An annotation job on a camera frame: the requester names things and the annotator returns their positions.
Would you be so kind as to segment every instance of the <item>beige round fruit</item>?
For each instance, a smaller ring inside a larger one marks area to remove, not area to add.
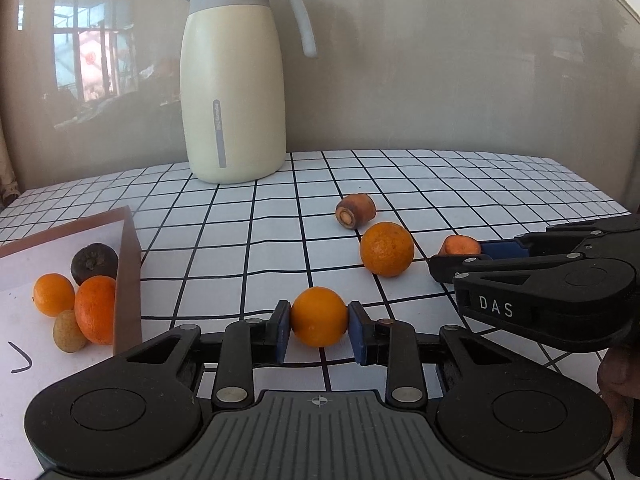
[[[82,349],[87,344],[73,310],[64,310],[58,314],[53,324],[53,341],[63,352],[72,354]]]

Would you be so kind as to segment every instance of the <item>wall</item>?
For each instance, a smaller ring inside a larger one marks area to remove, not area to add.
[[[8,27],[17,3],[0,2],[0,91],[11,94],[0,116],[24,186],[186,159],[179,104],[161,103],[177,78],[166,67],[177,62],[188,6],[134,1],[138,68],[164,72],[141,84],[144,105],[68,128],[47,124],[50,70],[19,46],[50,30]],[[315,60],[302,55],[286,0],[271,1],[290,150],[544,155],[622,197],[638,143],[640,25],[619,0],[305,0]]]

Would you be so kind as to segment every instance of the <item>window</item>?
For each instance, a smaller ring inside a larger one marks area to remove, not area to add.
[[[18,30],[22,30],[23,19],[24,19],[24,0],[18,0]]]
[[[129,0],[55,0],[53,11],[59,91],[87,102],[137,89]]]

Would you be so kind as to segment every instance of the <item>blue gripper pad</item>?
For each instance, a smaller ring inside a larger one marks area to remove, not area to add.
[[[291,330],[289,327],[291,308],[287,303],[287,307],[278,322],[278,338],[276,340],[276,361],[278,364],[283,364],[284,355],[287,353],[287,344],[289,343],[289,335]]]
[[[349,326],[348,333],[353,348],[353,356],[358,364],[367,362],[367,346],[364,343],[364,325],[354,311],[353,305],[350,303],[349,309]]]
[[[529,250],[525,249],[515,240],[491,240],[480,242],[482,254],[486,254],[492,260],[505,258],[528,258]]]

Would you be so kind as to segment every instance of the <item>white paper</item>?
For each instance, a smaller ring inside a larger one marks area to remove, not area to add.
[[[33,283],[49,272],[74,283],[71,260],[92,243],[101,242],[120,254],[123,225],[114,222],[0,258],[0,478],[34,480],[42,473],[24,434],[24,412],[31,399],[50,384],[109,358],[113,351],[111,346],[93,344],[75,354],[61,351],[53,342],[54,318],[33,304]]]

